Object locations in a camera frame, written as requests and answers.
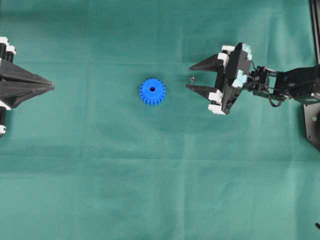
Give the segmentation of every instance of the green cloth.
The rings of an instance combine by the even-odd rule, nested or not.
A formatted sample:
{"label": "green cloth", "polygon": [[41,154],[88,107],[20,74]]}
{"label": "green cloth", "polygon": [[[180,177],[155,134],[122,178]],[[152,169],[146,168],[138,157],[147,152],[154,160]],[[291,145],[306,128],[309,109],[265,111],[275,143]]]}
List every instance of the green cloth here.
{"label": "green cloth", "polygon": [[[302,106],[243,92],[228,116],[184,87],[222,45],[316,64],[308,0],[1,0],[14,63],[55,91],[7,113],[4,240],[319,239],[320,153]],[[167,88],[143,104],[149,77]]]}

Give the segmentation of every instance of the black mount plate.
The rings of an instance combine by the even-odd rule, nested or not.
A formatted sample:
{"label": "black mount plate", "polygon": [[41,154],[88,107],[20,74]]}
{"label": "black mount plate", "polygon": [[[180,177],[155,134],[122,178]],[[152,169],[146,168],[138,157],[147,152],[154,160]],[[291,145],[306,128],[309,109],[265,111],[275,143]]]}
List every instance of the black mount plate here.
{"label": "black mount plate", "polygon": [[303,105],[306,138],[320,151],[320,103]]}

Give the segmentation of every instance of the black metal frame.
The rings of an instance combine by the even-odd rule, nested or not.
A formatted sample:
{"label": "black metal frame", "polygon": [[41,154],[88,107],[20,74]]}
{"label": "black metal frame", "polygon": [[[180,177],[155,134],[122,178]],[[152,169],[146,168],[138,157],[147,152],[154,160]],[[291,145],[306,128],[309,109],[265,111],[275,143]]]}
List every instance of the black metal frame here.
{"label": "black metal frame", "polygon": [[[313,38],[317,63],[320,64],[320,0],[310,0]],[[320,103],[303,105],[306,139],[320,151]]]}

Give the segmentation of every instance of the metal screw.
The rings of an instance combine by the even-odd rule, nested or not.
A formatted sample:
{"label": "metal screw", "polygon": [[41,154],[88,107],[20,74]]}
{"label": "metal screw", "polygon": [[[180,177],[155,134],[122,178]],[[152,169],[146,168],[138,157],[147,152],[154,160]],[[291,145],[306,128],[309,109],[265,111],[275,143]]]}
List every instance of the metal screw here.
{"label": "metal screw", "polygon": [[194,83],[196,81],[196,77],[195,76],[190,77],[190,81]]}

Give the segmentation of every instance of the blue gear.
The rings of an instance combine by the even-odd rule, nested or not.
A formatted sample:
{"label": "blue gear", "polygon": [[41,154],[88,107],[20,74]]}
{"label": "blue gear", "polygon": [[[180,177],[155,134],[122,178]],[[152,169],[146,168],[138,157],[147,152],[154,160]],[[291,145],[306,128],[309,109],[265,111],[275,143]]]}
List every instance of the blue gear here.
{"label": "blue gear", "polygon": [[144,81],[139,89],[140,98],[149,106],[160,104],[166,97],[166,86],[156,78]]}

